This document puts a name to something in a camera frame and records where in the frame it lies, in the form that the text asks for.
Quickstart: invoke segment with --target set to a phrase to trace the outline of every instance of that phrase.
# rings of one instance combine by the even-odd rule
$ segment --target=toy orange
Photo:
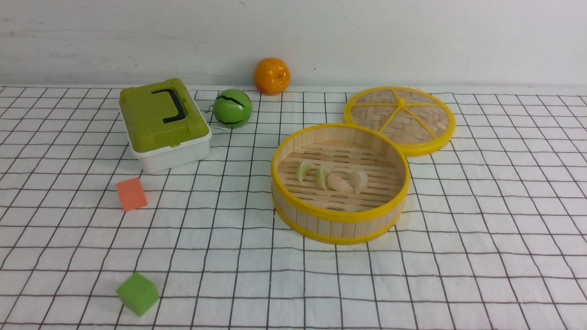
[[[262,93],[279,94],[289,86],[288,66],[278,58],[263,59],[257,64],[253,80]]]

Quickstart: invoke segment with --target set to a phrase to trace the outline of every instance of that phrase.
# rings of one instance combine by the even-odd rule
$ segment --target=box handle
[[[168,88],[168,89],[157,90],[155,92],[151,92],[151,94],[164,93],[164,92],[169,93],[169,96],[173,100],[173,104],[175,104],[175,106],[177,108],[177,115],[174,117],[163,118],[163,123],[168,124],[168,123],[172,123],[172,122],[176,122],[178,120],[184,119],[185,118],[185,111],[184,111],[183,107],[181,106],[181,102],[180,102],[179,98],[177,97],[176,93],[172,89]]]

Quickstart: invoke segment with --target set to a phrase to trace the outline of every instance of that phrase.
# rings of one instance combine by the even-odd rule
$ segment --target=bamboo steamer lid
[[[442,149],[452,138],[456,121],[438,98],[406,87],[364,90],[347,102],[345,123],[381,133],[407,157]]]

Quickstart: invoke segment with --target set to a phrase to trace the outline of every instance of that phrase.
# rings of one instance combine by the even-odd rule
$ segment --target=bamboo steamer
[[[348,180],[362,170],[369,176],[360,194],[317,187],[311,170],[300,185],[296,168],[305,160],[327,166]],[[280,218],[316,241],[358,244],[377,238],[398,221],[410,183],[400,149],[378,132],[349,124],[322,124],[289,136],[271,164],[271,194]]]

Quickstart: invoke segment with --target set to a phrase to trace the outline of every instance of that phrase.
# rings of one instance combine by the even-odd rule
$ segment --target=white plastic container
[[[138,153],[134,149],[131,151],[141,162],[145,173],[153,174],[206,159],[210,155],[210,137],[212,133],[208,131],[206,136],[180,143],[177,147],[163,147],[145,153]]]
[[[210,155],[210,126],[179,79],[124,89],[119,105],[131,150],[144,172]]]

